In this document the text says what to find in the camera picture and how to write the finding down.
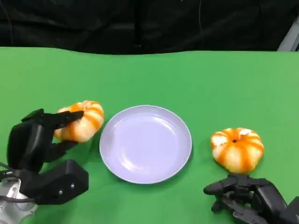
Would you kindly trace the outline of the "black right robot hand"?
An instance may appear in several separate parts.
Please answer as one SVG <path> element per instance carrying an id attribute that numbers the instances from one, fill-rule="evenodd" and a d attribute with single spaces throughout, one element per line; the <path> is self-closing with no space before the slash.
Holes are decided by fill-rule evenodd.
<path id="1" fill-rule="evenodd" d="M 287 203 L 265 178 L 247 174 L 228 174 L 225 179 L 204 187 L 206 195 L 214 195 L 213 213 L 227 210 L 236 224 L 276 224 Z"/>

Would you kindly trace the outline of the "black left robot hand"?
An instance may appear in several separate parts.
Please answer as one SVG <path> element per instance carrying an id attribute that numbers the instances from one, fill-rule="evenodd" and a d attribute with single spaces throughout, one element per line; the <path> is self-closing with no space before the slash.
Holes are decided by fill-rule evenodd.
<path id="1" fill-rule="evenodd" d="M 45 113 L 38 109 L 12 127 L 7 145 L 7 164 L 13 169 L 25 169 L 38 173 L 46 162 L 55 161 L 78 144 L 61 140 L 53 143 L 54 132 L 67 127 L 84 115 L 83 111 Z"/>

